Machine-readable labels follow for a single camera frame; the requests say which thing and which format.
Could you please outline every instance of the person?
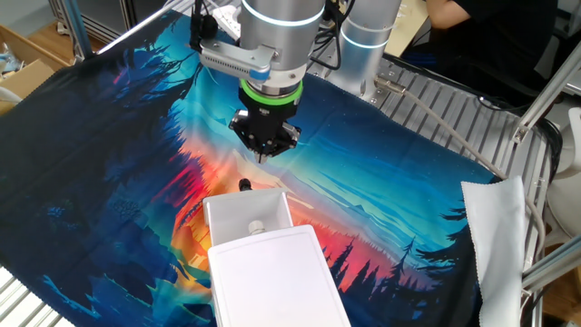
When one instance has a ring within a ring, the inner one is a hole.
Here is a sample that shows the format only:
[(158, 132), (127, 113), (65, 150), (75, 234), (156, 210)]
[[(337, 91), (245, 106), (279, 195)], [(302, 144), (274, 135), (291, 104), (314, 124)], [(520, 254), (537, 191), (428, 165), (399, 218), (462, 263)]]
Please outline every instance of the person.
[(426, 5), (432, 34), (444, 32), (409, 48), (404, 60), (483, 92), (500, 92), (489, 74), (542, 88), (534, 69), (553, 34), (557, 0), (426, 0)]

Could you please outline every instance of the metal bracket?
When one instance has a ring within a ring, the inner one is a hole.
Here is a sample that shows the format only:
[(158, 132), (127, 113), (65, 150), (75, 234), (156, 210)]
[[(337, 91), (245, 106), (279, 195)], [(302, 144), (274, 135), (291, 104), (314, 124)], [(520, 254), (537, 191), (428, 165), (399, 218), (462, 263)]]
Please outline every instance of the metal bracket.
[(534, 293), (581, 265), (581, 235), (561, 245), (523, 273), (524, 292)]
[(545, 115), (555, 98), (563, 91), (566, 84), (581, 68), (581, 44), (577, 45), (571, 55), (561, 65), (555, 76), (538, 95), (535, 102), (520, 118), (517, 129), (513, 134), (513, 141), (520, 144), (527, 136), (528, 131)]
[(74, 62), (79, 63), (94, 56), (89, 35), (84, 29), (83, 17), (76, 0), (56, 0), (63, 11), (64, 24), (73, 41)]
[(203, 65), (258, 84), (269, 78), (271, 60), (276, 53), (264, 45), (246, 50), (216, 40), (202, 40), (200, 46), (200, 62)]

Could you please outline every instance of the black shirt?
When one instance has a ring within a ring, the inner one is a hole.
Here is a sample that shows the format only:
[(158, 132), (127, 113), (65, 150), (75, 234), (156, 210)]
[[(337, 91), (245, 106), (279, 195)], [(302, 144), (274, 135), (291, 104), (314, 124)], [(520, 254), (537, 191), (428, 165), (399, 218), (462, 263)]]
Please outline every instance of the black shirt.
[(455, 0), (471, 19), (450, 31), (469, 56), (520, 80), (537, 65), (555, 26), (557, 0)]

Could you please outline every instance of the cardboard box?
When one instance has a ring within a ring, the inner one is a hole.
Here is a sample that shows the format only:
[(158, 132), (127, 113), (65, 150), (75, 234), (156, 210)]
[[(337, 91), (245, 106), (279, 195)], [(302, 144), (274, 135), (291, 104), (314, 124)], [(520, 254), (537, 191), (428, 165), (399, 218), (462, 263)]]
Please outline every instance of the cardboard box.
[(2, 43), (6, 43), (15, 56), (18, 59), (23, 60), (25, 64), (31, 64), (33, 61), (40, 59), (54, 71), (69, 66), (67, 62), (59, 59), (54, 54), (51, 54), (40, 46), (28, 41), (9, 28), (0, 25), (0, 45), (2, 45)]
[[(18, 73), (5, 80), (0, 80), (0, 87), (4, 87), (24, 99), (53, 74), (52, 67), (41, 60), (36, 60)], [(14, 103), (0, 101), (0, 116), (14, 107)]]

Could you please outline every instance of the wooden floor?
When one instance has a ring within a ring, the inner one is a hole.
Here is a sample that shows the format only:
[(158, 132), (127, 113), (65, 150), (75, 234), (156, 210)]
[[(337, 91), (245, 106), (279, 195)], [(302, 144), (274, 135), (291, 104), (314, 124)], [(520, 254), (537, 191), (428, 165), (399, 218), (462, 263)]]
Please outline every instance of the wooden floor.
[[(34, 33), (28, 37), (28, 39), (57, 57), (65, 60), (67, 63), (72, 64), (74, 62), (73, 42), (71, 41), (71, 36), (59, 35), (56, 32), (56, 22)], [(93, 51), (97, 51), (105, 46), (101, 41), (97, 41), (93, 38), (90, 38), (90, 40)]]
[[(74, 60), (71, 39), (68, 35), (59, 35), (56, 32), (56, 23), (35, 33), (29, 39), (66, 62), (72, 63)], [(91, 40), (91, 44), (94, 51), (104, 46), (97, 40)], [(544, 313), (563, 321), (572, 320), (581, 326), (581, 294), (577, 285), (578, 281), (574, 272), (555, 281), (545, 295)]]

